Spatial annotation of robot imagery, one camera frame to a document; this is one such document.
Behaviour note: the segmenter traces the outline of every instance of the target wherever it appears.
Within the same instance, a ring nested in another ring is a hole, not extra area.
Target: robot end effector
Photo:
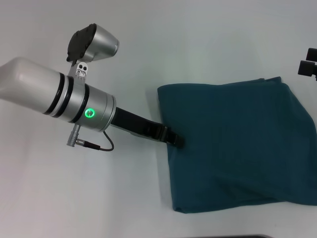
[[[68,75],[15,58],[0,67],[0,98],[74,123],[70,146],[84,145],[78,139],[81,126],[102,132],[112,124],[137,136],[182,147],[183,138],[167,126],[118,108],[114,96],[85,83],[86,63],[112,57],[118,47],[113,35],[91,24],[69,42],[67,61],[72,66]]]

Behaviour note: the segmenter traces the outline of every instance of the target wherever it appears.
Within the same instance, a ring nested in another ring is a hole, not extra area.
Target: black rubber cover
[[[95,23],[90,24],[72,36],[67,49],[68,57],[66,60],[68,62],[77,61],[85,55],[87,48],[94,39],[96,29],[97,25]]]
[[[96,144],[91,143],[89,141],[85,141],[83,146],[94,149],[94,150],[100,150],[100,145],[96,145]]]

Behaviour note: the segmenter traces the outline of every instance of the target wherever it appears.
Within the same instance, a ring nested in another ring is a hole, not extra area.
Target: folded towel
[[[280,77],[158,89],[173,209],[183,213],[289,201],[317,205],[315,124]]]

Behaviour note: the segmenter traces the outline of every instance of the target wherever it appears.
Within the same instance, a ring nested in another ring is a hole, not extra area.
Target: green led light
[[[85,111],[85,117],[87,118],[92,118],[94,115],[95,115],[95,110],[92,109],[92,108],[88,108],[86,111]]]

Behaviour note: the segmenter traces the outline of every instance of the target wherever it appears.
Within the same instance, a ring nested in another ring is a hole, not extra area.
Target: white background
[[[317,121],[317,83],[297,75],[317,48],[316,12],[315,0],[1,0],[0,64],[24,56],[67,73],[72,34],[97,23],[120,49],[89,64],[87,82],[123,109],[159,121],[161,85],[281,76]],[[164,144],[111,127],[113,152],[71,148],[71,124],[5,101],[0,111],[1,238],[317,236],[316,207],[174,212]]]

